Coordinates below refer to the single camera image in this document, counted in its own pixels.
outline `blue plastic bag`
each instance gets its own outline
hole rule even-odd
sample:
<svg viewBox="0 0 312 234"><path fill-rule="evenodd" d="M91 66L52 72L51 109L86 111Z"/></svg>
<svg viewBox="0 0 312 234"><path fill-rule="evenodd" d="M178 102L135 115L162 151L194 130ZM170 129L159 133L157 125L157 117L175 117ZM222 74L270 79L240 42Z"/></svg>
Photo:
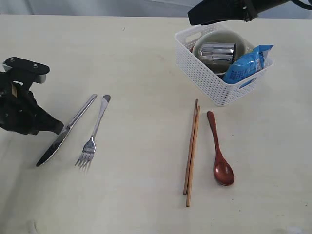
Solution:
<svg viewBox="0 0 312 234"><path fill-rule="evenodd" d="M252 52L242 55L225 73L223 81L235 84L264 68L264 61L273 45L259 45Z"/></svg>

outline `spoon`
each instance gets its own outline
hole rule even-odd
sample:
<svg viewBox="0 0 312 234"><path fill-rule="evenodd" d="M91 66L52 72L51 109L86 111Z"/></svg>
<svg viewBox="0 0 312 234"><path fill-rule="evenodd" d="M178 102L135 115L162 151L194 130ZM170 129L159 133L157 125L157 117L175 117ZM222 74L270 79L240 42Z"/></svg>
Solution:
<svg viewBox="0 0 312 234"><path fill-rule="evenodd" d="M216 132L215 116L211 111L208 111L207 118L214 136L214 145L215 145L214 177L222 185L226 186L231 185L234 183L234 174L231 166L227 163L220 150L218 134Z"/></svg>

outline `chopsticks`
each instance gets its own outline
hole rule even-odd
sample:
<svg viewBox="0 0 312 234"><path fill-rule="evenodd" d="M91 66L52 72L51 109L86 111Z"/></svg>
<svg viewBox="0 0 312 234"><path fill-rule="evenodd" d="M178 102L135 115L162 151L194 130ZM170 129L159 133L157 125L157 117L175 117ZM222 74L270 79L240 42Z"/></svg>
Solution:
<svg viewBox="0 0 312 234"><path fill-rule="evenodd" d="M196 99L194 113L193 113L193 123L192 123L192 132L191 132L191 139L190 139L190 145L189 145L189 155L187 159L184 189L183 189L183 194L187 195L186 197L187 207L191 205L193 167L194 167L194 156L195 156L197 133L198 133L199 112L200 112L200 106L198 106L198 99Z"/></svg>

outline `silver knife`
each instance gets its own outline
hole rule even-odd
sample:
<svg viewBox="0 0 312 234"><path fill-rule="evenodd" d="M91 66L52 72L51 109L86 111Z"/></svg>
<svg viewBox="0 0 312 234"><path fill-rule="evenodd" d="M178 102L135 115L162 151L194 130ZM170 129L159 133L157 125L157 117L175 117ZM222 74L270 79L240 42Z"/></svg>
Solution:
<svg viewBox="0 0 312 234"><path fill-rule="evenodd" d="M59 149L62 143L65 141L66 137L72 130L73 126L77 123L80 117L85 113L85 111L89 108L92 102L97 98L96 94L92 94L89 100L84 104L84 106L79 110L79 112L75 115L75 117L70 121L70 123L63 128L58 138L52 143L49 149L44 153L44 155L40 158L37 162L36 167L41 166L42 164L46 163L55 152Z"/></svg>

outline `silver fork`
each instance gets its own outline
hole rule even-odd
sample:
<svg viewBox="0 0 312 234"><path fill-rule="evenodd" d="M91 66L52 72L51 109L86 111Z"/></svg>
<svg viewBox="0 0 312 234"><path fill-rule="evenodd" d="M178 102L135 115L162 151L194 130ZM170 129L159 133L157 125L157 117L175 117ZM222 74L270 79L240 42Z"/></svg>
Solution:
<svg viewBox="0 0 312 234"><path fill-rule="evenodd" d="M99 126L99 123L101 122L101 119L103 117L103 114L105 112L105 109L106 109L110 99L111 99L111 96L109 96L109 95L103 96L101 109L100 109L99 115L97 117L96 125L94 126L94 129L93 129L93 132L91 134L90 139L87 141L87 143L85 143L83 150L82 150L82 153L81 153L80 157L78 158L77 162L75 163L75 166L77 165L80 168L84 168L89 164L89 167L90 167L94 153L96 152L96 144L95 144L94 140L96 138L98 126Z"/></svg>

